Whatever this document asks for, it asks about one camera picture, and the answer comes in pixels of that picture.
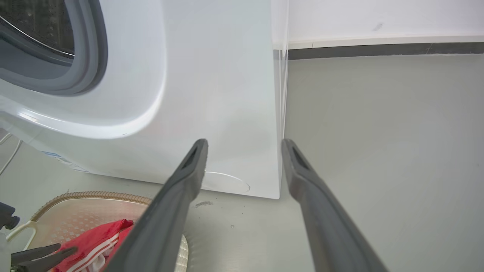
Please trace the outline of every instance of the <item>white washing machine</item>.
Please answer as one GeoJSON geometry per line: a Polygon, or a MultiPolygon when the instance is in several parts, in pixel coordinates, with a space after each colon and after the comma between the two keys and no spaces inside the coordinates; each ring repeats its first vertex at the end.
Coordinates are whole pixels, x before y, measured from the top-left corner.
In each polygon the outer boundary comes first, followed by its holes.
{"type": "Polygon", "coordinates": [[[279,198],[288,0],[36,2],[0,9],[6,130],[73,170],[157,183],[206,138],[202,189],[279,198]]]}

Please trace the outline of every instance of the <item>red cloth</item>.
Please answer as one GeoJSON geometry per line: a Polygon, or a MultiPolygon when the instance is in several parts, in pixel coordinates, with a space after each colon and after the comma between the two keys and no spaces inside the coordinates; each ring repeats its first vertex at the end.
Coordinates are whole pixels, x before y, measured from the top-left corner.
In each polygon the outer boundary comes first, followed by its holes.
{"type": "Polygon", "coordinates": [[[66,242],[59,250],[76,246],[77,252],[64,259],[54,268],[54,271],[76,272],[82,270],[92,259],[99,256],[107,248],[116,245],[120,238],[120,232],[132,225],[132,220],[122,219],[97,226],[79,235],[76,239],[66,242]]]}
{"type": "Polygon", "coordinates": [[[109,253],[109,258],[106,260],[106,264],[103,266],[103,268],[101,269],[101,271],[104,271],[104,269],[106,269],[108,263],[109,263],[109,260],[111,260],[111,257],[114,256],[114,254],[116,253],[116,251],[121,247],[122,245],[122,242],[124,242],[124,239],[126,239],[126,237],[128,236],[129,232],[133,229],[134,226],[131,226],[127,229],[124,229],[120,232],[120,237],[119,237],[119,241],[118,243],[114,246],[113,248],[113,251],[111,251],[111,253],[109,253]]]}

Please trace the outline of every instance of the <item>dark floor trim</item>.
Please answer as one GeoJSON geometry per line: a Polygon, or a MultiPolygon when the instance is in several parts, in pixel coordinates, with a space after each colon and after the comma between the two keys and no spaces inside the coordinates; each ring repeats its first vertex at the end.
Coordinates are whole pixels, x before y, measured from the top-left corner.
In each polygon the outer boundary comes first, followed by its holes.
{"type": "Polygon", "coordinates": [[[355,45],[289,50],[289,60],[392,55],[483,54],[484,43],[355,45]]]}

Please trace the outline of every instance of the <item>laundry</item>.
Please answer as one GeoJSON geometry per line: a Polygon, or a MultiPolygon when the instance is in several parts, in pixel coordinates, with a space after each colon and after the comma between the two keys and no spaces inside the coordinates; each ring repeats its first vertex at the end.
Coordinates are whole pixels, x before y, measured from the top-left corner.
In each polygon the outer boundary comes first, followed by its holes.
{"type": "Polygon", "coordinates": [[[54,268],[54,272],[99,272],[114,255],[133,227],[132,220],[118,220],[97,226],[68,241],[59,250],[77,247],[75,254],[54,268]]]}

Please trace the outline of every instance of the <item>electrical cord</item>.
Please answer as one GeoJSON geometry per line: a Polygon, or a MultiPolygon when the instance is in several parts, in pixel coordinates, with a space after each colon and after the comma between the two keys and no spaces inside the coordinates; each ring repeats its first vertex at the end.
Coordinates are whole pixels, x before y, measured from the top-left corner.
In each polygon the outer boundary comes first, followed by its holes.
{"type": "Polygon", "coordinates": [[[8,140],[8,138],[10,138],[10,136],[12,136],[11,133],[7,133],[7,135],[5,135],[1,140],[0,140],[0,145],[3,144],[6,140],[8,140]]]}
{"type": "Polygon", "coordinates": [[[5,163],[5,165],[2,167],[2,169],[0,170],[0,175],[2,175],[2,173],[5,171],[5,169],[7,168],[8,164],[12,161],[12,159],[14,158],[15,154],[17,154],[17,151],[18,149],[20,148],[20,145],[22,144],[22,140],[18,140],[18,144],[17,144],[17,147],[15,147],[15,150],[14,150],[14,153],[12,154],[12,156],[10,156],[10,158],[8,159],[7,163],[5,163]]]}

